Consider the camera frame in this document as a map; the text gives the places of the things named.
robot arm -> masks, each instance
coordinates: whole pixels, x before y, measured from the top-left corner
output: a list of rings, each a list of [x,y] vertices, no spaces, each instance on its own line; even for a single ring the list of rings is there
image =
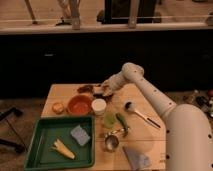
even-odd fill
[[[108,94],[131,82],[150,102],[167,129],[167,171],[212,171],[213,135],[205,114],[193,105],[177,105],[149,83],[143,74],[142,67],[124,64],[121,72],[107,80]]]

cup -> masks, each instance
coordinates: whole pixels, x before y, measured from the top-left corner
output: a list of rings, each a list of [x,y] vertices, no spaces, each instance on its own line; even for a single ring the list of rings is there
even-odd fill
[[[106,101],[104,99],[95,99],[92,101],[92,109],[98,116],[103,115],[106,110]]]

orange bowl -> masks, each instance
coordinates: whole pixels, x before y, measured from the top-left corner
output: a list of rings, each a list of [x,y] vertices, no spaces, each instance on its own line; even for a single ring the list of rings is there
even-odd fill
[[[72,115],[86,115],[91,111],[92,100],[85,95],[76,95],[70,99],[67,111]]]

cucumber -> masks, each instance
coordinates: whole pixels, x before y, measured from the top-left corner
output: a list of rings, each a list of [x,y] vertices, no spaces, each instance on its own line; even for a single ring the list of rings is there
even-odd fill
[[[127,125],[125,117],[122,114],[120,114],[120,113],[116,113],[115,116],[116,116],[117,120],[121,123],[121,125],[124,128],[123,137],[126,137],[127,134],[128,134],[128,125]]]

plate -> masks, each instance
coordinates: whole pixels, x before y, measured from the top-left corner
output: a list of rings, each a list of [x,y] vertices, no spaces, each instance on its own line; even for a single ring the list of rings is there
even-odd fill
[[[83,147],[70,135],[70,131],[80,125],[90,136]],[[76,156],[71,160],[56,150],[54,142],[60,139]],[[95,135],[93,116],[44,118],[35,126],[24,170],[52,170],[91,167],[95,161]]]

